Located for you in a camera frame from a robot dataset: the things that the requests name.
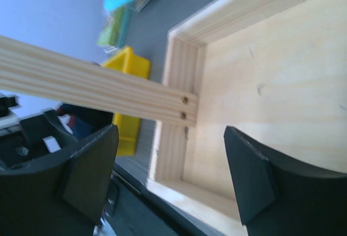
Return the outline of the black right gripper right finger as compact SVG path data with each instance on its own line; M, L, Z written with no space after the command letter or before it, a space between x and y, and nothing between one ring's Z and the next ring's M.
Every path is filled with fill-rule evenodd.
M233 126L224 144L249 235L346 235L345 173L297 160Z

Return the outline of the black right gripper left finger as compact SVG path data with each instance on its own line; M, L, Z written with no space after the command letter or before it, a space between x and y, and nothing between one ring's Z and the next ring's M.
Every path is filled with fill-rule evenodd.
M1 172L1 235L92 235L118 147L109 125L63 149Z

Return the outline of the navy maroon tank top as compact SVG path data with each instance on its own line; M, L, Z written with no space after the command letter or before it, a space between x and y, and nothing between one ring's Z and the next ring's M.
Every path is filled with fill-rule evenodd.
M59 117L69 116L67 126L72 134L78 140L110 125L113 119L113 113L62 103L56 110Z

